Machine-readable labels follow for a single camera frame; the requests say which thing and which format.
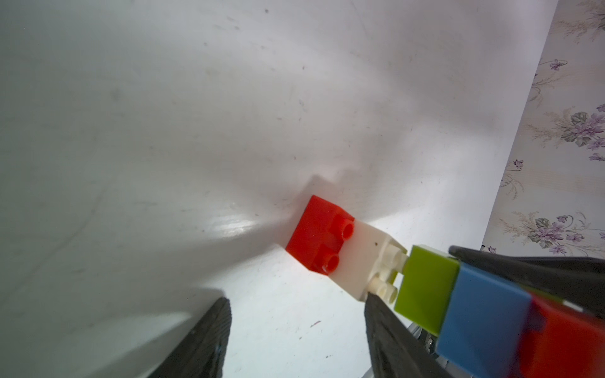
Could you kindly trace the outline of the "red lego brick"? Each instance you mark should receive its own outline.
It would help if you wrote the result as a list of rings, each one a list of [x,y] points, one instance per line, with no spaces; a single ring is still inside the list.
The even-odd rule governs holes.
[[[534,295],[510,375],[603,378],[604,321]]]
[[[308,270],[328,276],[340,263],[340,251],[353,236],[354,223],[344,209],[312,195],[285,250]]]

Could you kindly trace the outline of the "blue lego brick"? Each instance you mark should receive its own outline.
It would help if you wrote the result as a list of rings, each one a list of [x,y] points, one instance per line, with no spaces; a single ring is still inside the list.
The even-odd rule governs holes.
[[[437,353],[475,377],[508,377],[532,304],[520,286],[463,263]]]

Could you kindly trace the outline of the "white lego brick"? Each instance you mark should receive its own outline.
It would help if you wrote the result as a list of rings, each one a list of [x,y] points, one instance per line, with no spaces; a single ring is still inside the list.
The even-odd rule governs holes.
[[[392,304],[398,295],[394,282],[403,272],[407,250],[372,225],[356,221],[352,237],[343,243],[340,262],[329,278],[351,297],[364,302],[369,294]]]

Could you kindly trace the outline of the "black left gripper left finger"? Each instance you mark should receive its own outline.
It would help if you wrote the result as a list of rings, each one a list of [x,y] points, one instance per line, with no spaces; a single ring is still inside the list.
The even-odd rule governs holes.
[[[232,319],[230,301],[221,297],[150,377],[222,377]]]

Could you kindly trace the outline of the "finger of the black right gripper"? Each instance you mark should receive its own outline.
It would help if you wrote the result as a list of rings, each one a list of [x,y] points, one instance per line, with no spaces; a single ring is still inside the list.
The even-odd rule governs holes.
[[[604,260],[572,257],[512,257],[451,246],[449,255],[475,268],[572,302],[604,317]]]

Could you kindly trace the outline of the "lime green lego brick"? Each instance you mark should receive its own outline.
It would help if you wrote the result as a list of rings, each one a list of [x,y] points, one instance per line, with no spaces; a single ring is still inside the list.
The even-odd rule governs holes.
[[[425,245],[414,245],[403,268],[394,310],[438,336],[460,270],[458,260]]]

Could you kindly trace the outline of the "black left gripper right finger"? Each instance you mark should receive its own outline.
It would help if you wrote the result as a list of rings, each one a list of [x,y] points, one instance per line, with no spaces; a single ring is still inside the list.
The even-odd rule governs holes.
[[[367,296],[364,314],[374,376],[451,378],[379,296]]]

